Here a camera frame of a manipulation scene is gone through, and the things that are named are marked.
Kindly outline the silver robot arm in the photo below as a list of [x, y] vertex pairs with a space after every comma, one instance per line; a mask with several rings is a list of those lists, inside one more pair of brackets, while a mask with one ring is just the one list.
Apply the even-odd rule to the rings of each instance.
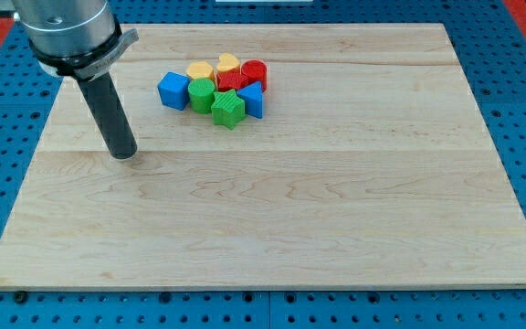
[[108, 0], [14, 0], [13, 5], [34, 55], [53, 76], [95, 80], [139, 40], [136, 29], [121, 30]]

